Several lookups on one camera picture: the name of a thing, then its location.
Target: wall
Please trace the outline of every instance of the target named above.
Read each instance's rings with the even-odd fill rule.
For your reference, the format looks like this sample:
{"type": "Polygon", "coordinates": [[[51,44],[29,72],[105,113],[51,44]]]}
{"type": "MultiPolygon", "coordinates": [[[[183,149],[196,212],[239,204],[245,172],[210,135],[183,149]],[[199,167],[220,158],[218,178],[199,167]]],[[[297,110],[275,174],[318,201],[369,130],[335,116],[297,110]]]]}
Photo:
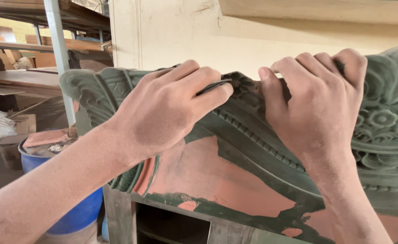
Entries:
{"type": "Polygon", "coordinates": [[[257,69],[299,53],[362,54],[398,46],[398,26],[221,14],[217,0],[111,0],[115,66],[157,69],[195,59],[221,73],[257,69]]]}
{"type": "MultiPolygon", "coordinates": [[[[15,39],[20,43],[26,43],[26,35],[35,35],[35,29],[30,23],[0,18],[0,26],[12,28],[15,39]]],[[[50,36],[50,30],[48,28],[39,29],[39,33],[41,36],[50,36]]],[[[67,39],[71,39],[71,32],[64,30],[64,36],[67,39]]]]}

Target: wood carving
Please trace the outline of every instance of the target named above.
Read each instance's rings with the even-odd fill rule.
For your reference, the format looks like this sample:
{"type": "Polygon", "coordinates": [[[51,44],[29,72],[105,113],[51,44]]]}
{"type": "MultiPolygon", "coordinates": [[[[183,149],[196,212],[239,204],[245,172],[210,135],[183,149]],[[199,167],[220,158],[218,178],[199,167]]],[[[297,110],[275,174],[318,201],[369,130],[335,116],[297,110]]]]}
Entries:
{"type": "MultiPolygon", "coordinates": [[[[373,207],[378,213],[398,217],[398,47],[367,58],[364,98],[354,130],[352,149],[360,180],[373,207]]],[[[101,72],[70,70],[62,75],[62,90],[80,103],[76,113],[79,135],[113,116],[123,99],[147,73],[149,71],[106,68],[101,72]]],[[[141,162],[112,180],[112,188],[126,192],[134,190],[154,201],[276,233],[296,228],[302,232],[296,238],[314,243],[332,243],[327,236],[319,235],[306,224],[305,214],[324,209],[324,204],[302,163],[283,145],[266,122],[259,83],[239,72],[222,75],[222,79],[229,77],[233,80],[234,94],[228,102],[196,123],[191,133],[176,148],[141,162]],[[173,155],[178,149],[183,150],[185,157],[190,155],[195,158],[197,150],[192,149],[192,145],[200,147],[199,155],[200,150],[203,153],[218,150],[213,160],[220,160],[227,172],[215,178],[213,184],[226,185],[233,191],[241,192],[241,183],[230,185],[224,178],[230,174],[237,178],[238,173],[234,172],[247,172],[245,177],[253,175],[252,181],[257,179],[260,184],[275,191],[276,201],[285,206],[276,213],[246,209],[266,201],[262,200],[262,193],[268,191],[264,188],[255,188],[254,191],[260,193],[252,197],[255,199],[236,198],[238,200],[234,201],[245,204],[235,206],[220,201],[218,193],[214,199],[205,197],[208,194],[204,191],[199,194],[199,190],[190,192],[170,182],[163,183],[162,177],[178,177],[181,180],[182,174],[177,175],[166,169],[170,164],[182,161],[174,159],[173,155]]],[[[287,92],[285,97],[290,99],[290,94],[287,92]]],[[[188,174],[189,170],[192,169],[184,169],[183,172],[188,174]]],[[[199,179],[197,184],[208,183],[199,179]]]]}

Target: finger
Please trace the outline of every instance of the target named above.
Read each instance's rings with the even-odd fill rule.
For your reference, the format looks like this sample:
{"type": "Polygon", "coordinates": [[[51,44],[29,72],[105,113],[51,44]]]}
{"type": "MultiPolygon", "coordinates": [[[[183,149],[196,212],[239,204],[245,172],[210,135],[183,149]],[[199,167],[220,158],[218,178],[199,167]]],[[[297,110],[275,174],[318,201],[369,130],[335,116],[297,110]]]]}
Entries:
{"type": "Polygon", "coordinates": [[[162,75],[165,75],[172,71],[174,68],[169,68],[169,69],[163,69],[155,72],[148,73],[142,77],[142,79],[139,81],[141,83],[147,83],[150,82],[154,79],[157,79],[158,77],[161,77],[162,75]]]}
{"type": "Polygon", "coordinates": [[[355,88],[363,86],[368,59],[354,49],[343,49],[332,57],[334,62],[344,65],[344,77],[355,88]]]}
{"type": "Polygon", "coordinates": [[[263,97],[265,98],[266,118],[271,126],[276,125],[276,120],[286,117],[288,107],[283,97],[282,83],[271,71],[262,67],[259,69],[263,97]]]}
{"type": "Polygon", "coordinates": [[[234,88],[231,84],[226,83],[221,86],[217,86],[211,91],[204,93],[200,96],[194,97],[191,102],[196,111],[195,118],[196,123],[199,119],[202,119],[207,113],[217,108],[218,106],[225,103],[229,97],[234,93],[234,88]]]}
{"type": "Polygon", "coordinates": [[[200,68],[199,64],[194,60],[187,60],[180,66],[174,68],[169,73],[161,76],[159,80],[163,83],[178,81],[200,68]]]}
{"type": "Polygon", "coordinates": [[[183,86],[184,90],[189,92],[188,96],[193,98],[198,91],[218,80],[221,80],[220,72],[210,67],[202,67],[178,81],[178,84],[183,86]]]}
{"type": "Polygon", "coordinates": [[[310,53],[301,53],[295,58],[295,60],[297,60],[310,73],[322,80],[326,80],[332,75],[332,73],[310,53]]]}
{"type": "Polygon", "coordinates": [[[325,68],[327,68],[331,73],[342,77],[342,74],[337,69],[336,64],[328,53],[318,53],[314,56],[325,68]]]}
{"type": "Polygon", "coordinates": [[[271,66],[274,73],[282,74],[292,95],[300,94],[309,86],[308,78],[318,77],[307,71],[295,58],[286,57],[271,66]]]}

